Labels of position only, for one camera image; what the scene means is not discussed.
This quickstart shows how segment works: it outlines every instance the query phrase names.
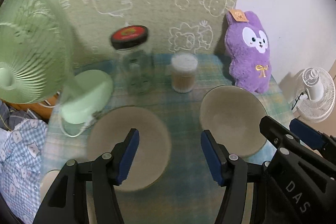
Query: green fan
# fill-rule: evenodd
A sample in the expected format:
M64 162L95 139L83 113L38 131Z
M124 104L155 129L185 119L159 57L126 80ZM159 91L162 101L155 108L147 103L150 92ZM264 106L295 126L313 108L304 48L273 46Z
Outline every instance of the green fan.
M100 70L74 76L73 33L58 0L4 0L0 7L0 98L36 103L61 90L61 116L90 120L108 102L113 82Z

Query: plaid tablecloth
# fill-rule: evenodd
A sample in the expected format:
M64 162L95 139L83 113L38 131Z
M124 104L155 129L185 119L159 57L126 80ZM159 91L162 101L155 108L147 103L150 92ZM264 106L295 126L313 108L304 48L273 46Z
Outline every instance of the plaid tablecloth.
M120 106L141 106L158 115L171 133L172 152L163 175L146 189L122 193L116 192L125 223L214 223L221 204L224 189L212 180L200 146L201 126L199 108L204 95L218 85L232 85L228 74L230 58L200 54L197 83L191 92L179 94L172 90L167 65L171 54L154 56L156 86L151 92L140 96L129 96L124 88L122 76L114 61L87 65L79 72L100 69L113 77L115 90L104 109L108 112ZM269 91L257 98L267 114L288 127L293 119L277 83L270 81ZM78 126L68 125L67 131L78 131ZM86 161L86 143L90 130L76 138L66 137L59 127L56 107L49 122L46 143L43 149L41 177L53 169L61 169L69 159ZM269 143L249 162L261 164L271 160L275 148Z

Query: plastic container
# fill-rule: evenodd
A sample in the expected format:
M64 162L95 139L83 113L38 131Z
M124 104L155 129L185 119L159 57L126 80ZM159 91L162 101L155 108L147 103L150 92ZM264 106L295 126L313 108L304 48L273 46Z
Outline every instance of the plastic container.
M129 93L145 92L152 86L152 44L147 38L148 29L140 25L122 28L111 36Z
M171 84L175 91L187 93L194 88L198 59L190 53L174 54L171 59Z

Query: purple plush toy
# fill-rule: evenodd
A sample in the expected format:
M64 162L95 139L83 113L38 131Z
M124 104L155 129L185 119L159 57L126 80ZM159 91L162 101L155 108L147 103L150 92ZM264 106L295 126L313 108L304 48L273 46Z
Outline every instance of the purple plush toy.
M236 86L264 93L272 71L268 38L255 13L248 11L245 16L249 22L237 22L230 12L226 13L228 29L224 42L232 59L229 73Z

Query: yellow bow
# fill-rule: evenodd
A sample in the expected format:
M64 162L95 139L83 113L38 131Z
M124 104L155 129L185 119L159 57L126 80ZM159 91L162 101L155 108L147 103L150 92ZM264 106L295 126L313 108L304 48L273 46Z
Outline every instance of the yellow bow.
M261 73L260 73L259 78L262 77L262 76L266 77L266 75L265 75L265 70L268 70L268 65L266 65L266 66L256 65L256 66L255 66L255 69L256 69L257 71L260 71L260 70L261 70Z

